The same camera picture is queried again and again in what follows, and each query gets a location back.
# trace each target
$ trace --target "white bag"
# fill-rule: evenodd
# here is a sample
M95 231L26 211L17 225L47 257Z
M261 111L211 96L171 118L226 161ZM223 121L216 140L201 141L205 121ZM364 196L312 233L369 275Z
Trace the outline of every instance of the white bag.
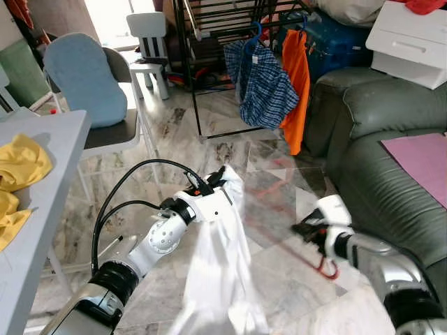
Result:
M313 0L313 2L342 24L372 27L385 0Z
M243 183L226 166L225 191L243 208ZM237 208L232 218L202 222L184 291L168 335L269 334L251 281L251 257Z

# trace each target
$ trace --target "green leather sofa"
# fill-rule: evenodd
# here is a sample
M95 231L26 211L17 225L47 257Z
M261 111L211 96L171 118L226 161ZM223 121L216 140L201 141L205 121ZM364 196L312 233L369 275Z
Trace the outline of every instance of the green leather sofa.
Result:
M327 173L354 225L416 255L447 314L446 208L380 143L446 132L447 84L432 91L366 68L338 70L317 82L313 101L305 144L327 156Z

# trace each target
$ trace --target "gray table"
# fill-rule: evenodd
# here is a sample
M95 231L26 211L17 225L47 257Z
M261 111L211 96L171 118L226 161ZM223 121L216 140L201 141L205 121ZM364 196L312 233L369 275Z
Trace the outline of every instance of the gray table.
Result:
M90 125L85 111L0 123L0 146L23 133L37 141L53 163L43 180L15 193L20 209L31 208L33 213L0 252L0 335L23 333Z

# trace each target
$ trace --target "orange cloth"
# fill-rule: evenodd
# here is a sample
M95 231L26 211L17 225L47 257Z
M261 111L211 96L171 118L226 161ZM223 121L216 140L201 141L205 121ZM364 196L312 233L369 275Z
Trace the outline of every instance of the orange cloth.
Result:
M17 18L25 22L31 30L34 29L33 20L29 14L27 0L6 0L9 11Z
M291 148L291 155L298 155L305 131L306 109L309 100L310 76L306 57L306 33L288 30L282 48L284 70L291 79L293 88L300 101L294 110L286 115L280 128L284 129L286 142Z

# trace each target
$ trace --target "white stool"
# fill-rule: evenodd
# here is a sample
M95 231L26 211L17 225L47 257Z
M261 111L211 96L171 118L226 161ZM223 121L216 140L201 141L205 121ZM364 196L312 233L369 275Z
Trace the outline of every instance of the white stool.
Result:
M169 99L168 89L166 88L165 80L162 76L163 66L161 64L138 64L132 63L129 66L132 80L135 83L135 94L141 99L143 97L140 84L137 80L137 73L144 73L150 76L154 91L162 99Z
M166 35L166 18L162 12L153 13L135 13L127 16L127 23L131 30L131 35L138 37L140 41L140 51L143 58L152 58L162 60L166 64L166 70L170 71L168 55L163 37ZM135 79L135 73L145 74L145 83L147 87L158 86L159 96L162 99L169 98L166 83L161 76L163 66L158 64L138 64L130 65L130 70ZM138 98L142 98L141 89L137 94Z

